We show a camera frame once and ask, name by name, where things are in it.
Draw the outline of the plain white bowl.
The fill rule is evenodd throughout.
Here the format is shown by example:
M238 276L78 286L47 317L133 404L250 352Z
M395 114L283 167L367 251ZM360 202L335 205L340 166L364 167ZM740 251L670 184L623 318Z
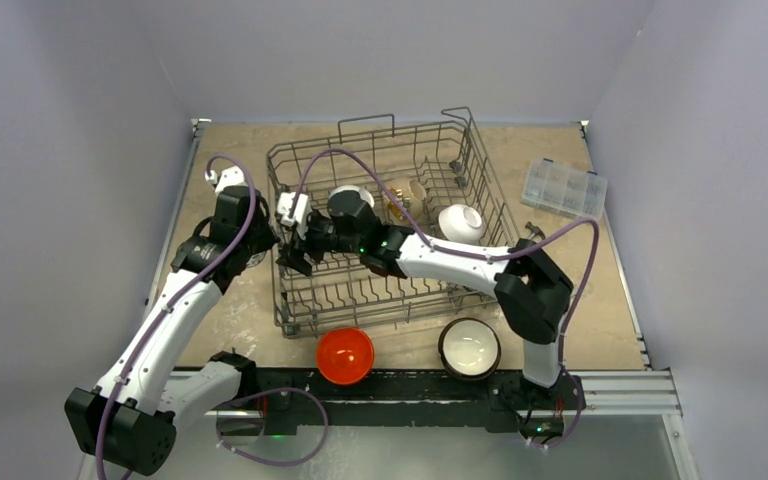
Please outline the plain white bowl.
M341 186L338 186L338 187L334 188L333 190L330 191L330 193L328 195L328 199L331 199L335 195L337 195L339 193L342 193L344 191L356 192L359 195L359 197L363 201L365 201L370 207L372 207L372 208L375 207L375 199L374 199L374 196L372 195L372 193L369 190L367 190L366 188L362 187L362 186L353 185L353 184L344 184L344 185L341 185Z

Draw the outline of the orange bowl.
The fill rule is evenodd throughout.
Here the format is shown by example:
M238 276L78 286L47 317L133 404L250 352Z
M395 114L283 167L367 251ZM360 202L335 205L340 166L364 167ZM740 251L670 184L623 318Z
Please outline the orange bowl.
M319 373L332 384L357 384L373 369L374 344L360 329L333 330L319 340L315 360Z

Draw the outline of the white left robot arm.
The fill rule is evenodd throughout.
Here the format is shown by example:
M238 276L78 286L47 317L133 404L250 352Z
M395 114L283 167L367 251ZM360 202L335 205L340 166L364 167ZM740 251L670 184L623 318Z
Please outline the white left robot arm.
M117 467L125 478L150 476L168 459L179 431L227 402L257 399L255 364L221 351L194 376L170 381L177 361L233 281L277 242L262 194L244 183L219 186L212 216L178 248L165 286L115 364L90 389L75 388L64 409L96 475Z

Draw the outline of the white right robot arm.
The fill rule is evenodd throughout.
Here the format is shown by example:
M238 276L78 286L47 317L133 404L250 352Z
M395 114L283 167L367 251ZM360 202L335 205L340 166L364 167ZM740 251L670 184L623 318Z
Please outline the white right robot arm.
M327 210L313 209L305 194L279 196L277 221L290 238L278 264L311 276L325 254L347 254L381 277L428 278L481 292L497 301L523 342L524 399L544 407L559 396L559 337L572 309L573 283L536 242L483 247L430 237L383 222L356 191L333 195Z

